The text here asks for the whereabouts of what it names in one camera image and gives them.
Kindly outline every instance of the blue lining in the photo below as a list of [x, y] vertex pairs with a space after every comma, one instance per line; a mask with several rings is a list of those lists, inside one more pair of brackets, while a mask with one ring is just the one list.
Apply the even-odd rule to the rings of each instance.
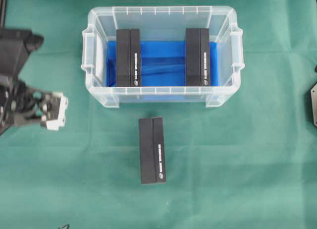
[[[116, 43], [108, 42], [106, 86], [115, 87]], [[217, 44], [210, 42], [211, 85], [218, 86]], [[141, 42], [142, 86], [185, 86], [185, 42]]]

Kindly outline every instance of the green tablecloth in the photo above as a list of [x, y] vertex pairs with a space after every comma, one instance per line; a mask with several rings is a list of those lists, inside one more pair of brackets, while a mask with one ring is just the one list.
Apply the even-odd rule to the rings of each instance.
[[[244, 30], [241, 88], [220, 108], [122, 104], [86, 90], [96, 6], [229, 5]], [[7, 27], [45, 36], [21, 78], [69, 98], [66, 126], [0, 138], [0, 228], [315, 229], [316, 0], [8, 0]], [[164, 118], [167, 184], [140, 185], [138, 118]]]

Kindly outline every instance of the black rectangular block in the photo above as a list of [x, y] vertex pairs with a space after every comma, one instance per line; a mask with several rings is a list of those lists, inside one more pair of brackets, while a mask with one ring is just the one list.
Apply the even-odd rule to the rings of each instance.
[[200, 29], [200, 86], [210, 86], [210, 48], [209, 29]]
[[163, 118], [139, 119], [141, 184], [166, 183]]
[[141, 86], [140, 29], [130, 30], [130, 70], [131, 86]]
[[116, 83], [117, 87], [130, 86], [130, 30], [116, 31]]
[[186, 29], [186, 86], [200, 86], [200, 30]]

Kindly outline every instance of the cable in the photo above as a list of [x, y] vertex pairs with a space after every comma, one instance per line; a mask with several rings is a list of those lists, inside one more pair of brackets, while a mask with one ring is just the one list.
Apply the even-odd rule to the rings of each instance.
[[5, 8], [6, 8], [6, 0], [1, 0], [1, 7], [0, 7], [0, 28], [4, 27], [4, 20], [5, 20]]

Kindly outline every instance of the plastic storage bin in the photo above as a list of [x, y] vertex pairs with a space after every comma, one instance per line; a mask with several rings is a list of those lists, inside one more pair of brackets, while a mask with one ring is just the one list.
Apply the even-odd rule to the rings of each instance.
[[[217, 86], [107, 87], [108, 42], [116, 29], [139, 28], [141, 41], [184, 41], [186, 28], [209, 28], [216, 43]], [[139, 102], [206, 102], [219, 107], [240, 87], [242, 29], [228, 6], [96, 7], [83, 31], [83, 59], [88, 91], [105, 107]]]

